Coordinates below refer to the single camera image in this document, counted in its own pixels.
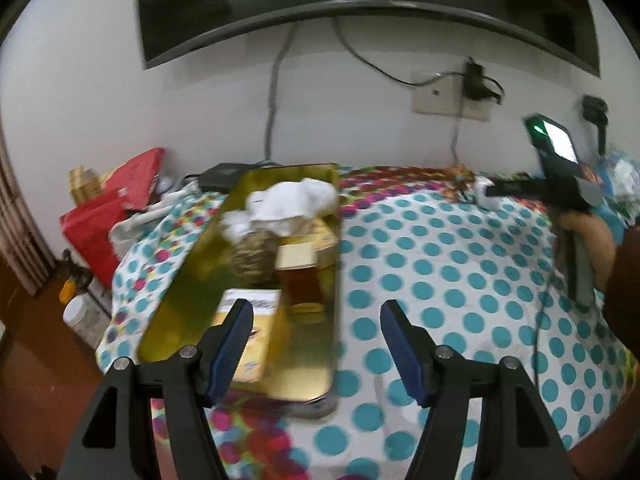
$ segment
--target wall outlet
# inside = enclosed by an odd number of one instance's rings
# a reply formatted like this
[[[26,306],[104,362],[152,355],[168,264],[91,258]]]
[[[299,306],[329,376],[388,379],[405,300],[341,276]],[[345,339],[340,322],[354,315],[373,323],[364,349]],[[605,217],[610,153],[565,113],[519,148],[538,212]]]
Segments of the wall outlet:
[[[433,72],[412,70],[411,81],[419,83],[434,77]],[[429,86],[414,88],[411,95],[411,110],[417,114],[446,115],[455,117],[460,106],[462,76],[445,77]],[[492,101],[469,101],[465,99],[462,116],[466,119],[488,122],[491,120]]]

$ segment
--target brown floor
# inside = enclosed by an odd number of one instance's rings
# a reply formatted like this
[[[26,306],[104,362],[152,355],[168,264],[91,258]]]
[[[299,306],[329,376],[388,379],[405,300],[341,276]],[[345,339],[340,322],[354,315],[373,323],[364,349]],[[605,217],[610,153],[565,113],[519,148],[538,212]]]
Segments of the brown floor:
[[[0,348],[0,435],[29,474],[41,465],[60,467],[102,377],[93,353],[63,324],[58,294],[64,282],[59,271],[30,298],[0,260],[0,319],[7,325]],[[639,428],[636,388],[599,430],[571,450],[572,462],[586,479],[603,478]]]

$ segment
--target gold tray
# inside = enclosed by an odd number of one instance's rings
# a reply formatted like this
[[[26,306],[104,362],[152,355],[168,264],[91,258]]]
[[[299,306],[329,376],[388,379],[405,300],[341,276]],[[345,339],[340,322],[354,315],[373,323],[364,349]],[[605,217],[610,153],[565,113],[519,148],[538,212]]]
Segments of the gold tray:
[[[220,299],[228,288],[257,288],[248,285],[230,268],[231,245],[222,237],[218,221],[224,212],[244,209],[249,193],[265,190],[278,182],[299,182],[303,178],[323,180],[337,187],[337,166],[277,166],[249,171],[242,176],[167,288],[140,342],[138,358],[141,362],[167,359],[182,346],[196,344],[211,326]],[[324,221],[340,239],[337,210]],[[324,314],[287,313],[289,342],[276,361],[269,363],[267,397],[284,403],[316,404],[315,409],[309,406],[307,415],[310,416],[324,415],[333,404],[327,402],[327,397],[332,389],[336,364],[336,269],[337,266],[331,266],[320,272],[326,298]],[[300,406],[294,411],[305,416],[305,410]]]

